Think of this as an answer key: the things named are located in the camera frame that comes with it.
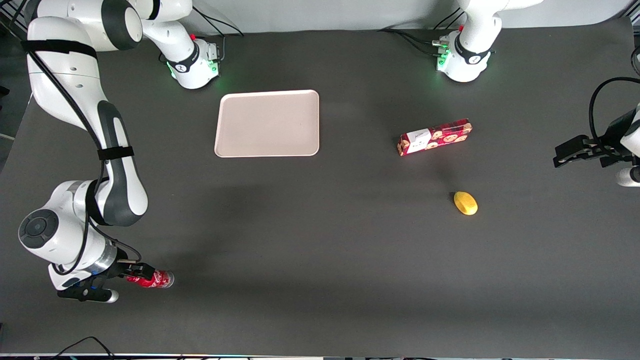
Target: velcro strap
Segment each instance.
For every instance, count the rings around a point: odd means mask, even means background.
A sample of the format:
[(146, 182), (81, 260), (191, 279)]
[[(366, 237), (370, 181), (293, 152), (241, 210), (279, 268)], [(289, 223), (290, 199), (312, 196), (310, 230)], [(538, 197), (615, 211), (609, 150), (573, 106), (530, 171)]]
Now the velcro strap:
[(27, 40), (20, 42), (25, 51), (52, 51), (54, 53), (70, 52), (85, 54), (98, 59), (95, 49), (89, 45), (69, 40)]
[(98, 150), (98, 158), (102, 161), (126, 158), (128, 156), (133, 156), (133, 148), (131, 146), (117, 146)]

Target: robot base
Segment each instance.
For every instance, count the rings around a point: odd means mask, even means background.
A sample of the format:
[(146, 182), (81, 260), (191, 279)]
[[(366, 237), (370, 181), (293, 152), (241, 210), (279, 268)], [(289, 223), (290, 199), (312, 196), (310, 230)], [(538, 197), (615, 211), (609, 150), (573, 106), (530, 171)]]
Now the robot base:
[[(441, 36), (440, 42), (453, 44), (458, 35), (460, 35), (460, 31), (453, 31), (448, 35)], [(453, 81), (468, 83), (469, 81), (475, 80), (480, 73), (486, 69), (486, 62), (491, 53), (488, 53), (475, 64), (468, 64), (454, 46), (450, 48), (450, 51), (447, 51), (438, 57), (436, 70), (444, 72)]]

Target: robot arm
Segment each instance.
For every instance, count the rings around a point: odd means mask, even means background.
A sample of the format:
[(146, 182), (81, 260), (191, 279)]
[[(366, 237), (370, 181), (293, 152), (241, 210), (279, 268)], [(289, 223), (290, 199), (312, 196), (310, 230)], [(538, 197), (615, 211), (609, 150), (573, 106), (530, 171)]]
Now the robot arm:
[[(117, 292), (102, 289), (111, 277), (169, 287), (172, 274), (129, 260), (119, 241), (95, 225), (132, 225), (148, 206), (122, 116), (102, 91), (96, 55), (135, 47), (142, 38), (141, 20), (126, 0), (33, 1), (23, 44), (33, 97), (53, 117), (89, 132), (107, 178), (101, 171), (98, 180), (60, 184), (42, 208), (22, 221), (20, 242), (51, 263), (49, 275), (59, 297), (113, 302)], [(157, 0), (137, 3), (159, 7)], [(186, 45), (180, 41), (176, 45), (194, 46), (190, 38)]]
[(593, 105), (599, 91), (614, 81), (640, 83), (636, 78), (612, 78), (604, 81), (591, 96), (589, 104), (589, 128), (591, 138), (578, 135), (556, 147), (554, 166), (562, 167), (578, 160), (599, 159), (602, 167), (618, 162), (630, 162), (631, 167), (623, 168), (616, 174), (616, 181), (622, 186), (640, 186), (640, 104), (633, 110), (613, 120), (607, 131), (598, 136), (593, 125)]
[[(83, 6), (91, 4), (78, 2), (74, 7), (79, 11)], [(136, 34), (137, 41), (140, 41), (141, 31)], [(101, 44), (103, 47), (111, 45), (110, 42)], [(87, 200), (91, 202), (88, 206), (90, 216), (99, 224), (129, 226), (146, 212), (147, 194), (136, 171), (122, 116), (107, 101), (102, 91), (92, 45), (88, 31), (78, 20), (46, 16), (33, 20), (29, 25), (27, 49), (34, 50), (55, 74), (85, 115), (89, 129), (86, 129), (71, 105), (32, 56), (28, 56), (29, 80), (36, 102), (46, 112), (69, 124), (89, 130), (95, 135), (94, 141), (98, 141), (100, 158), (104, 161), (108, 180), (99, 185), (94, 199), (88, 197)]]
[(502, 29), (502, 19), (497, 12), (527, 8), (542, 1), (458, 0), (467, 21), (462, 31), (453, 31), (432, 43), (439, 47), (440, 53), (436, 69), (462, 83), (475, 80), (486, 69), (491, 45)]
[(182, 87), (201, 88), (219, 75), (218, 46), (191, 37), (177, 22), (191, 13), (191, 0), (130, 2), (142, 19), (145, 36), (160, 49), (171, 75)]

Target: black strap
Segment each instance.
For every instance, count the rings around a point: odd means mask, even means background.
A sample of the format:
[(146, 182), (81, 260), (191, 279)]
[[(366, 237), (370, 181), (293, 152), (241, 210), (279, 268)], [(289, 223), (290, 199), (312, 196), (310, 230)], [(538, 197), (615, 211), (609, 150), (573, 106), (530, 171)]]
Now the black strap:
[(151, 10), (151, 15), (149, 15), (148, 20), (155, 20), (160, 12), (160, 0), (154, 0), (154, 9)]
[(86, 212), (89, 216), (99, 225), (109, 226), (109, 224), (104, 222), (104, 218), (102, 214), (100, 214), (100, 209), (98, 209), (98, 202), (95, 200), (95, 187), (98, 183), (98, 180), (93, 180), (86, 189), (86, 195), (84, 196), (84, 205), (86, 206)]
[(475, 65), (479, 63), (491, 51), (491, 49), (489, 49), (481, 53), (474, 53), (473, 51), (465, 49), (460, 43), (460, 34), (456, 36), (454, 45), (456, 46), (456, 51), (458, 52), (458, 54), (460, 54), (460, 56), (462, 56), (462, 58), (465, 59), (465, 62), (469, 65)]
[(191, 53), (191, 56), (189, 56), (188, 58), (182, 61), (167, 60), (166, 62), (168, 62), (169, 65), (171, 65), (171, 67), (174, 68), (177, 72), (188, 72), (191, 66), (195, 64), (196, 61), (198, 61), (199, 57), (200, 57), (200, 46), (198, 46), (198, 44), (194, 44), (193, 52)]
[(126, 158), (128, 156), (133, 156), (133, 148), (131, 146), (116, 146), (98, 150), (98, 158), (102, 161)]
[(96, 60), (98, 55), (95, 53), (95, 49), (89, 45), (83, 44), (77, 41), (69, 40), (27, 40), (20, 42), (23, 50), (25, 51), (52, 51), (54, 53), (70, 52), (89, 55)]

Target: black cable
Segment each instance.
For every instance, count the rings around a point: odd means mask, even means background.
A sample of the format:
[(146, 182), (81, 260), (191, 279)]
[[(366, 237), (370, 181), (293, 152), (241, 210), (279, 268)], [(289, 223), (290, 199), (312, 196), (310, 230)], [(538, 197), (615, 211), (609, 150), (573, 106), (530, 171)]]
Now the black cable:
[(631, 52), (631, 67), (634, 68), (636, 75), (640, 76), (640, 69), (638, 69), (637, 65), (638, 50), (640, 50), (640, 45), (636, 46), (636, 48)]
[(225, 49), (227, 47), (227, 38), (222, 38), (222, 56), (220, 56), (220, 59), (216, 60), (216, 62), (221, 62), (222, 60), (225, 59), (225, 55), (227, 54), (227, 50)]
[(394, 33), (394, 34), (398, 34), (400, 35), (401, 38), (405, 39), (409, 44), (411, 44), (411, 46), (413, 46), (414, 48), (416, 48), (418, 51), (420, 51), (423, 54), (426, 55), (436, 55), (435, 53), (430, 53), (429, 51), (426, 51), (422, 48), (420, 48), (416, 43), (414, 43), (413, 41), (411, 41), (411, 37), (406, 36), (405, 34), (399, 33), (397, 31), (389, 31), (389, 30), (393, 30), (393, 29), (380, 29), (378, 31), (382, 31), (382, 32), (386, 32), (386, 33)]
[(96, 230), (100, 235), (102, 235), (102, 236), (104, 236), (105, 238), (107, 238), (107, 239), (111, 240), (111, 241), (112, 241), (116, 246), (121, 245), (121, 246), (123, 246), (123, 247), (125, 247), (125, 248), (127, 248), (127, 249), (129, 249), (129, 250), (131, 250), (131, 251), (133, 251), (133, 252), (134, 252), (134, 254), (135, 254), (135, 255), (136, 255), (136, 257), (137, 257), (137, 259), (136, 259), (136, 262), (137, 262), (137, 263), (142, 262), (142, 255), (141, 255), (141, 254), (140, 254), (140, 252), (139, 252), (139, 251), (137, 251), (133, 246), (128, 245), (128, 244), (126, 244), (126, 243), (124, 243), (124, 242), (122, 242), (122, 241), (120, 241), (120, 240), (118, 240), (118, 239), (112, 238), (112, 237), (110, 237), (109, 235), (105, 234), (105, 233), (104, 233), (104, 231), (100, 230), (100, 229), (99, 229), (99, 228), (98, 228), (98, 227), (93, 223), (93, 221), (89, 221), (89, 224), (90, 224), (90, 225), (91, 225), (91, 227), (92, 227), (94, 230)]
[(416, 43), (412, 42), (410, 38), (404, 36), (404, 35), (400, 35), (401, 38), (405, 39), (409, 44), (411, 44), (411, 46), (413, 46), (414, 48), (416, 48), (416, 50), (420, 51), (422, 54), (426, 54), (426, 55), (437, 55), (435, 53), (430, 53), (429, 51), (426, 51), (424, 49), (421, 49)]
[(591, 96), (591, 100), (589, 101), (589, 130), (591, 131), (591, 137), (593, 137), (593, 140), (596, 142), (597, 146), (600, 148), (600, 150), (602, 152), (604, 152), (606, 155), (608, 155), (611, 158), (614, 158), (614, 159), (616, 159), (618, 161), (626, 161), (626, 159), (624, 157), (616, 155), (612, 151), (610, 151), (609, 149), (604, 147), (604, 145), (602, 144), (601, 139), (596, 134), (596, 127), (595, 127), (594, 121), (593, 121), (593, 106), (594, 106), (594, 104), (596, 102), (596, 98), (598, 97), (598, 93), (600, 93), (600, 91), (602, 90), (602, 88), (604, 86), (606, 86), (609, 83), (613, 83), (614, 81), (628, 81), (630, 83), (640, 84), (640, 79), (628, 78), (628, 77), (625, 77), (625, 76), (619, 76), (619, 77), (616, 77), (616, 78), (611, 78), (611, 79), (609, 79), (607, 81), (604, 81), (602, 84), (598, 85), (596, 90), (593, 92), (593, 95)]
[(447, 21), (448, 18), (452, 17), (453, 15), (455, 15), (458, 11), (460, 10), (460, 8), (457, 8), (456, 11), (452, 12), (451, 14), (449, 14), (449, 16), (447, 16), (446, 18), (442, 19), (436, 26), (433, 27), (433, 29), (437, 29), (443, 22)]
[(240, 29), (238, 29), (237, 27), (235, 27), (235, 26), (233, 26), (233, 25), (229, 24), (228, 22), (224, 22), (224, 21), (222, 21), (222, 20), (220, 20), (220, 19), (216, 19), (215, 17), (208, 16), (207, 14), (204, 14), (204, 13), (200, 13), (200, 15), (202, 15), (203, 17), (206, 17), (206, 18), (208, 18), (208, 19), (211, 19), (211, 20), (213, 20), (213, 21), (217, 21), (217, 22), (219, 22), (220, 24), (227, 25), (228, 27), (230, 27), (230, 28), (232, 28), (232, 29), (236, 30), (236, 31), (240, 34), (240, 36), (241, 36), (241, 37), (244, 37), (244, 33), (243, 33), (242, 31), (240, 31)]
[(421, 39), (419, 37), (416, 37), (414, 35), (411, 35), (411, 34), (407, 33), (406, 31), (402, 31), (402, 30), (398, 30), (398, 29), (392, 29), (392, 28), (384, 28), (384, 29), (380, 29), (378, 31), (382, 32), (382, 33), (393, 33), (393, 34), (398, 34), (398, 35), (404, 35), (404, 36), (409, 37), (412, 40), (414, 40), (416, 42), (419, 42), (421, 44), (431, 45), (430, 41), (423, 40), (423, 39)]
[(51, 72), (51, 70), (49, 70), (49, 68), (44, 63), (44, 61), (42, 61), (42, 59), (39, 57), (39, 55), (37, 55), (34, 51), (27, 51), (27, 54), (30, 55), (30, 57), (33, 60), (33, 62), (35, 62), (36, 65), (38, 65), (40, 70), (42, 70), (42, 72), (44, 72), (44, 74), (47, 76), (47, 78), (49, 78), (49, 80), (53, 83), (53, 85), (56, 87), (56, 89), (58, 89), (58, 91), (60, 92), (62, 97), (64, 97), (65, 100), (69, 103), (69, 106), (71, 106), (71, 108), (74, 111), (74, 113), (76, 113), (76, 115), (80, 119), (80, 122), (82, 123), (82, 125), (86, 129), (87, 133), (89, 133), (89, 136), (91, 136), (91, 139), (93, 140), (93, 143), (95, 144), (95, 146), (98, 149), (100, 149), (101, 148), (100, 141), (98, 140), (98, 137), (93, 132), (93, 128), (89, 124), (89, 120), (87, 120), (87, 118), (85, 117), (84, 113), (82, 112), (82, 110), (80, 110), (80, 107), (78, 106), (76, 101), (73, 99), (73, 97), (71, 97), (71, 95), (69, 94), (67, 89), (65, 89), (65, 87), (62, 86), (62, 84), (60, 83), (58, 78), (56, 78), (56, 76)]
[(11, 29), (11, 27), (13, 26), (13, 23), (16, 21), (16, 19), (18, 19), (18, 15), (20, 15), (20, 12), (22, 12), (22, 8), (26, 3), (27, 3), (27, 0), (22, 0), (20, 5), (18, 5), (18, 10), (15, 11), (13, 16), (11, 17), (11, 20), (9, 21), (9, 29)]
[(87, 336), (86, 338), (76, 341), (75, 343), (65, 347), (64, 349), (62, 349), (61, 352), (58, 352), (54, 357), (52, 357), (51, 359), (57, 359), (60, 355), (64, 354), (67, 350), (69, 350), (70, 348), (80, 344), (81, 342), (83, 342), (84, 340), (88, 340), (88, 339), (93, 339), (95, 340), (95, 342), (97, 342), (98, 344), (100, 344), (100, 346), (102, 346), (102, 348), (104, 349), (104, 351), (107, 353), (107, 355), (109, 356), (109, 358), (111, 360), (113, 360), (115, 358), (115, 354), (111, 352), (111, 350), (109, 350), (109, 348), (107, 346), (105, 346), (105, 344), (103, 344), (100, 340), (98, 340), (98, 338), (96, 338), (95, 336)]
[[(35, 51), (27, 51), (27, 54), (29, 54), (29, 56), (31, 57), (33, 62), (35, 62), (36, 65), (38, 65), (40, 70), (42, 70), (42, 72), (47, 76), (49, 81), (51, 81), (51, 83), (53, 83), (53, 85), (56, 87), (56, 89), (58, 89), (58, 91), (60, 92), (62, 97), (65, 98), (65, 100), (67, 101), (69, 106), (71, 106), (71, 108), (73, 109), (74, 113), (76, 113), (76, 115), (80, 119), (80, 122), (82, 123), (82, 125), (86, 129), (87, 133), (89, 133), (89, 135), (91, 136), (91, 139), (93, 140), (93, 142), (96, 145), (96, 147), (98, 149), (100, 149), (101, 148), (100, 142), (99, 142), (98, 137), (96, 136), (96, 134), (93, 132), (93, 129), (92, 129), (91, 125), (89, 124), (89, 120), (87, 120), (87, 118), (85, 117), (84, 113), (82, 112), (82, 110), (80, 110), (80, 107), (78, 106), (76, 101), (73, 99), (73, 97), (71, 97), (71, 95), (69, 94), (67, 89), (65, 89), (65, 87), (60, 83), (58, 78), (56, 78), (56, 76), (51, 72), (51, 70), (48, 68), (48, 66), (44, 63), (44, 61), (42, 61), (40, 56), (37, 55)], [(103, 174), (104, 174), (104, 162), (101, 161), (99, 179), (102, 179), (102, 175)], [(98, 188), (98, 186), (96, 186), (94, 188), (94, 195), (97, 192), (97, 188)], [(86, 248), (86, 239), (87, 239), (88, 232), (89, 232), (89, 213), (85, 212), (85, 214), (84, 214), (83, 239), (82, 239), (82, 244), (80, 245), (80, 251), (78, 252), (78, 256), (76, 258), (76, 262), (67, 271), (60, 271), (60, 270), (58, 270), (58, 267), (56, 266), (56, 264), (52, 264), (53, 270), (56, 272), (56, 274), (58, 274), (58, 275), (71, 274), (71, 272), (76, 269), (78, 264), (80, 264), (80, 260), (81, 260), (82, 256), (84, 255), (84, 249)]]
[(217, 27), (217, 26), (215, 26), (215, 25), (213, 24), (213, 22), (211, 22), (211, 21), (208, 19), (208, 16), (206, 16), (205, 14), (203, 14), (203, 13), (202, 13), (200, 10), (198, 10), (195, 6), (193, 7), (193, 9), (196, 11), (196, 13), (199, 13), (199, 14), (200, 14), (200, 16), (202, 16), (202, 18), (203, 18), (203, 19), (205, 19), (205, 20), (209, 23), (209, 25), (213, 26), (213, 28), (214, 28), (214, 29), (215, 29), (215, 30), (220, 34), (220, 36), (221, 36), (221, 37), (225, 37), (225, 34), (223, 34), (223, 33), (222, 33), (222, 31), (220, 31), (220, 29), (218, 29), (218, 27)]
[(450, 23), (449, 23), (449, 25), (447, 25), (446, 29), (449, 29), (449, 26), (453, 25), (453, 23), (454, 23), (454, 22), (456, 22), (456, 20), (460, 19), (460, 17), (461, 17), (462, 15), (464, 15), (464, 14), (465, 14), (465, 12), (461, 12), (461, 13), (460, 13), (460, 15), (456, 16), (456, 18), (455, 18), (455, 19), (453, 19), (453, 21), (452, 21), (452, 22), (450, 22)]

